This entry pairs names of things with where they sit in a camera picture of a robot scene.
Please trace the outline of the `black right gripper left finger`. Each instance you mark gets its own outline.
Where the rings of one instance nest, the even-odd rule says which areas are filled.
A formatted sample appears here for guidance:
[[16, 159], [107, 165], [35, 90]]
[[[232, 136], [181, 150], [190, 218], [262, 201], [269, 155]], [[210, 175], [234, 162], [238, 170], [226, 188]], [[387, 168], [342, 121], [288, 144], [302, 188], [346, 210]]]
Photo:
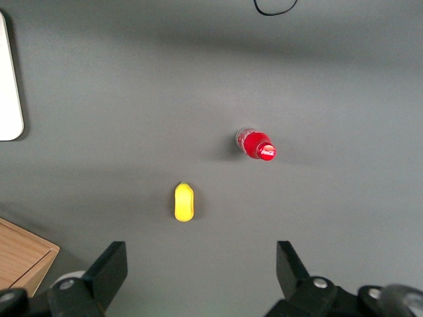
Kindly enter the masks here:
[[81, 276], [60, 278], [48, 290], [52, 316], [105, 316], [128, 275], [126, 243], [112, 242]]

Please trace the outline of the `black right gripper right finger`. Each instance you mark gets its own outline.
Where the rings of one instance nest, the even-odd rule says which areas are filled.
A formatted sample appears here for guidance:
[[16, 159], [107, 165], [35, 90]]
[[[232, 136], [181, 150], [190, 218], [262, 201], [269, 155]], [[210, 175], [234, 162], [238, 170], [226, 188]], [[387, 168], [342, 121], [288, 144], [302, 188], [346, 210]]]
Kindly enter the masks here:
[[276, 275], [284, 297], [267, 316], [344, 315], [336, 308], [338, 288], [324, 277], [310, 275], [288, 241], [277, 243]]

